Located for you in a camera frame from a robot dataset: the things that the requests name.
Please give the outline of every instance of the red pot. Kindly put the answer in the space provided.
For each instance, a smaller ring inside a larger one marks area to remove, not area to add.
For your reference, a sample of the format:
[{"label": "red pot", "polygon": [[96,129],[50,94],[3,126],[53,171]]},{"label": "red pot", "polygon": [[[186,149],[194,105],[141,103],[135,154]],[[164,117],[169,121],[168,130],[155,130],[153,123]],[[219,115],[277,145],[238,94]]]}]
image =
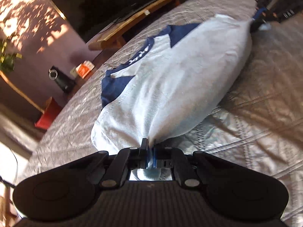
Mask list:
[{"label": "red pot", "polygon": [[40,117],[40,119],[35,123],[35,126],[44,130],[47,130],[58,114],[61,112],[62,107],[58,105],[58,103],[54,100],[54,98],[50,97],[46,101],[46,108],[44,114]]}]

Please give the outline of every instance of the white fabric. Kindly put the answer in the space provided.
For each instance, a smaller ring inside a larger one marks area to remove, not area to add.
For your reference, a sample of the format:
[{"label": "white fabric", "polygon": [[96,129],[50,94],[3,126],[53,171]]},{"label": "white fabric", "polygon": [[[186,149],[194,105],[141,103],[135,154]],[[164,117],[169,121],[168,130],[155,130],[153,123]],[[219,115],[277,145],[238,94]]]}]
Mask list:
[{"label": "white fabric", "polygon": [[251,51],[250,21],[216,15],[175,46],[169,35],[111,77],[134,76],[105,106],[91,132],[98,150],[149,146],[182,135],[199,124],[226,94]]}]

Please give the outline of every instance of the blue and white garment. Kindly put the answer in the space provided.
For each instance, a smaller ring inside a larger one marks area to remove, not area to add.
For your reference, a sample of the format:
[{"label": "blue and white garment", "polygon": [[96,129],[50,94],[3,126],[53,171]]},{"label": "blue and white garment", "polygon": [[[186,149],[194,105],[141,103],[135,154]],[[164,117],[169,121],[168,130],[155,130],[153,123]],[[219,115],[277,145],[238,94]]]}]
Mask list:
[{"label": "blue and white garment", "polygon": [[216,15],[167,26],[102,80],[103,109],[91,132],[98,150],[117,154],[193,129],[227,93],[251,51],[251,21]]}]

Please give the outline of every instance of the purple wall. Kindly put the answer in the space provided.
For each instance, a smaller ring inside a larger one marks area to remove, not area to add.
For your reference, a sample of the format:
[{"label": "purple wall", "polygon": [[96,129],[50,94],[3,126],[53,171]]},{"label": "purple wall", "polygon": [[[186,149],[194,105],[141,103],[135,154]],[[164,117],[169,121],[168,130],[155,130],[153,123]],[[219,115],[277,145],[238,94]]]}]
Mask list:
[{"label": "purple wall", "polygon": [[[85,42],[53,9],[48,0],[0,0],[0,21],[8,19],[4,33],[17,31],[16,50],[23,58],[16,60],[10,80],[39,105],[50,97],[64,106],[66,95],[48,77],[53,65],[67,75],[84,60],[92,61],[98,51],[90,51]],[[12,91],[0,79],[0,101],[31,121],[39,112]]]}]

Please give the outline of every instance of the quilted bedspread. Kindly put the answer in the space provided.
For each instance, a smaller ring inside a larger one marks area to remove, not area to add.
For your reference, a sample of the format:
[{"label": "quilted bedspread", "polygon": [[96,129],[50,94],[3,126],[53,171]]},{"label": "quilted bedspread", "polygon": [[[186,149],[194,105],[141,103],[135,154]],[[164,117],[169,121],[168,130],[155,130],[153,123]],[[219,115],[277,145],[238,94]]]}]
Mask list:
[{"label": "quilted bedspread", "polygon": [[[249,19],[254,0],[190,0],[148,26],[87,81],[56,118],[19,180],[95,152],[90,134],[102,109],[101,79],[168,24],[203,22],[216,13]],[[239,78],[219,106],[187,134],[172,139],[185,152],[203,150],[281,180],[290,195],[282,220],[303,226],[303,16],[252,36]]]}]

